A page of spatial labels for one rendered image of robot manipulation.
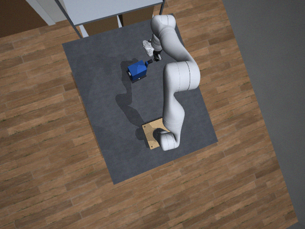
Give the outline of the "blue block with side handle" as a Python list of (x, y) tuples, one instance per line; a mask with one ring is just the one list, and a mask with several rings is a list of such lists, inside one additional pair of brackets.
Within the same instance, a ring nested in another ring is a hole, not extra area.
[(136, 62), (130, 66), (128, 66), (128, 70), (126, 71), (131, 82), (134, 83), (144, 77), (146, 77), (148, 64), (152, 63), (152, 60), (146, 61), (145, 64), (143, 60)]

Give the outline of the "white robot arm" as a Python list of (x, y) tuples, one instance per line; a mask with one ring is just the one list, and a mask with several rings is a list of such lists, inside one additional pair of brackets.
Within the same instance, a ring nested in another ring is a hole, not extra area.
[(177, 148), (180, 144), (185, 113), (173, 94), (196, 89), (200, 83), (199, 67), (179, 41), (175, 26), (173, 15), (155, 15), (151, 20), (151, 42), (142, 42), (148, 57), (153, 56), (153, 51), (163, 49), (177, 61), (166, 64), (163, 69), (163, 125), (170, 132), (156, 128), (152, 134), (163, 151)]

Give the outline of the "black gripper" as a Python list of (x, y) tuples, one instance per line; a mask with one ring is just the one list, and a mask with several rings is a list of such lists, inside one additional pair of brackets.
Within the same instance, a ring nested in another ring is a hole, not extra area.
[(160, 52), (161, 51), (162, 50), (160, 50), (160, 51), (153, 51), (154, 61), (160, 61), (160, 60), (163, 59), (162, 57), (160, 57)]

